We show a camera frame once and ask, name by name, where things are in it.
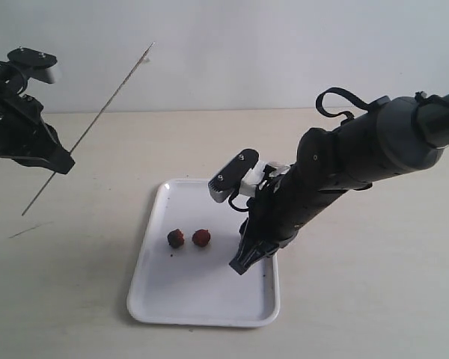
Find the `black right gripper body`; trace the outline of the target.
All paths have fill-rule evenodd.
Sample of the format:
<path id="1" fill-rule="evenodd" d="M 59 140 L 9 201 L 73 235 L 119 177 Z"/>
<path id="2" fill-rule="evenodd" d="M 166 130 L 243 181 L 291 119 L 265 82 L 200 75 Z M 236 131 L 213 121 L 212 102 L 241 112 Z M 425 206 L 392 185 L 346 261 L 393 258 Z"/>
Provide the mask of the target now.
<path id="1" fill-rule="evenodd" d="M 251 202 L 240 231 L 242 243 L 285 248 L 309 221 L 344 195 L 343 189 L 322 190 L 317 179 L 315 173 L 302 174 L 298 165 L 274 179 Z"/>

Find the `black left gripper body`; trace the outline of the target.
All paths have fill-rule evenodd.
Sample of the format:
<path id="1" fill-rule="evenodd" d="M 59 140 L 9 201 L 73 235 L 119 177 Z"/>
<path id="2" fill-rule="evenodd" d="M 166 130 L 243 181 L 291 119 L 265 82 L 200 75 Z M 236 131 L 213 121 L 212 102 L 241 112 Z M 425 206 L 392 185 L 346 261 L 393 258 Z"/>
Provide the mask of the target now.
<path id="1" fill-rule="evenodd" d="M 0 98 L 0 157 L 11 159 L 39 148 L 60 147 L 58 134 L 42 118 L 43 105 L 25 92 Z"/>

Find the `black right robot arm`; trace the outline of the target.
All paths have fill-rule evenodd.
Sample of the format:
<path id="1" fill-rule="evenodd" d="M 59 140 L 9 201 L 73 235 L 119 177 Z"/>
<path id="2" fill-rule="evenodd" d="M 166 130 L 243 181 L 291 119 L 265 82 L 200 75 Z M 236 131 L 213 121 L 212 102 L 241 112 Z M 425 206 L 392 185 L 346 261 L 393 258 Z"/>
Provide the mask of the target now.
<path id="1" fill-rule="evenodd" d="M 300 139 L 296 160 L 277 176 L 268 175 L 248 200 L 248 216 L 230 267 L 239 274 L 285 248 L 298 232 L 348 191 L 431 168 L 449 145 L 449 94 L 365 102 L 333 87 L 362 115 L 339 113 L 340 125 L 309 129 Z"/>

